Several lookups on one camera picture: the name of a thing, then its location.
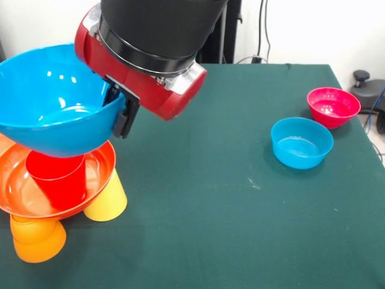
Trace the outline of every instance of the small blue bowl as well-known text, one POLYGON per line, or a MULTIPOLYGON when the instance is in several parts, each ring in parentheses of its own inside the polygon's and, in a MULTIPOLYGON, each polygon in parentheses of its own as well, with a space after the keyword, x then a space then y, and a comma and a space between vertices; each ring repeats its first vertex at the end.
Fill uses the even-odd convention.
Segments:
POLYGON ((311 169, 319 165, 333 147, 330 131, 310 119, 290 117, 271 129, 273 151, 277 159, 295 169, 311 169))

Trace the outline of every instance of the yellow cup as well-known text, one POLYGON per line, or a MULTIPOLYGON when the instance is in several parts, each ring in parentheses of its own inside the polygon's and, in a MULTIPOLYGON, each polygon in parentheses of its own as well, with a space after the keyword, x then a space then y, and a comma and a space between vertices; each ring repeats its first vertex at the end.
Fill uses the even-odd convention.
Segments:
POLYGON ((110 221, 121 215, 125 211, 127 204, 127 196, 116 169, 114 169, 108 184, 91 205, 86 207, 84 214, 93 221, 110 221))

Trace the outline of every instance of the black knob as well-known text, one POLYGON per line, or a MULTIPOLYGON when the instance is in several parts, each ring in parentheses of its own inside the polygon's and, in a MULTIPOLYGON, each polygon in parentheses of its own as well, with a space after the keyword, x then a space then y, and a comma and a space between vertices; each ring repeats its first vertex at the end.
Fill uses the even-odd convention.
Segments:
POLYGON ((356 70, 355 72, 353 72, 353 76, 354 76, 354 79, 358 82, 364 82, 371 77, 369 72, 365 70, 356 70))

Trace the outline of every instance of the large blue bowl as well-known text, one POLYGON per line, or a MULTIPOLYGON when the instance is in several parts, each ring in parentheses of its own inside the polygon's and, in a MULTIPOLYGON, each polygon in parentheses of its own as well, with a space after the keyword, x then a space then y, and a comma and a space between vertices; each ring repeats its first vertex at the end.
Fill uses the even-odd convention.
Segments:
POLYGON ((35 49, 0 64, 0 132, 53 157, 106 142, 125 99, 102 107, 108 84, 77 59, 73 44, 35 49))

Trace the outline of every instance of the orange plate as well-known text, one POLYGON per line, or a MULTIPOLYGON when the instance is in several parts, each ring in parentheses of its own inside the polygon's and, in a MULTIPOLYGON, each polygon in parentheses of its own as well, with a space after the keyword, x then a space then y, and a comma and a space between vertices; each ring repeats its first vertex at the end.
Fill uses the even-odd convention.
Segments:
POLYGON ((51 207, 47 197, 29 176, 25 159, 30 151, 0 135, 0 209, 29 219, 59 220, 80 213, 107 185, 116 163, 115 150, 109 141, 86 154, 85 200, 74 208, 61 211, 51 207))

